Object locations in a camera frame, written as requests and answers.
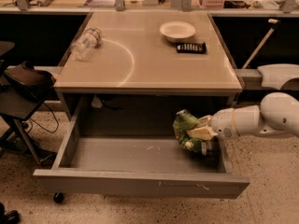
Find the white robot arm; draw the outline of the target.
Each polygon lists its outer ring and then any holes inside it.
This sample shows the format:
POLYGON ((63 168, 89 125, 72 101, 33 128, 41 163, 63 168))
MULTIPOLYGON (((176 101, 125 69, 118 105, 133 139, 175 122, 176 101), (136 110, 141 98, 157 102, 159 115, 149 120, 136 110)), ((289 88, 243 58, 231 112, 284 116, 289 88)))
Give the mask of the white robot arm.
POLYGON ((188 136, 202 140, 222 140, 239 136, 299 136, 299 101, 283 92, 267 94, 259 105, 227 108, 199 119, 188 136))

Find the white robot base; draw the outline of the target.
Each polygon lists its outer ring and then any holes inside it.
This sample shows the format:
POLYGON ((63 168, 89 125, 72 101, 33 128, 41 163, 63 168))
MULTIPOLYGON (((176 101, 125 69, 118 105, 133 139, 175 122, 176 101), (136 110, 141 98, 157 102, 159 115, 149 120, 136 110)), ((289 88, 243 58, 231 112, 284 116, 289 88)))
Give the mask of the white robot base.
POLYGON ((259 66, 262 75, 262 87, 280 90, 284 84, 299 78, 299 65, 290 63, 275 63, 259 66))

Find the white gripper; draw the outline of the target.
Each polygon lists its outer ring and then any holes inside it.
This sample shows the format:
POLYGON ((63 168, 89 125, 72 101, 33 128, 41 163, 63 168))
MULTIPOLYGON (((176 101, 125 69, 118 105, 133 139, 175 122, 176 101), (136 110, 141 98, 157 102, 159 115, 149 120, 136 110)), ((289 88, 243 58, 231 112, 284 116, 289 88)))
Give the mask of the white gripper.
POLYGON ((213 116, 206 115, 198 121, 202 127, 187 131, 188 136, 202 140, 211 140, 215 136, 219 138, 235 138, 235 127, 233 124, 234 110, 227 108, 218 111, 213 116))

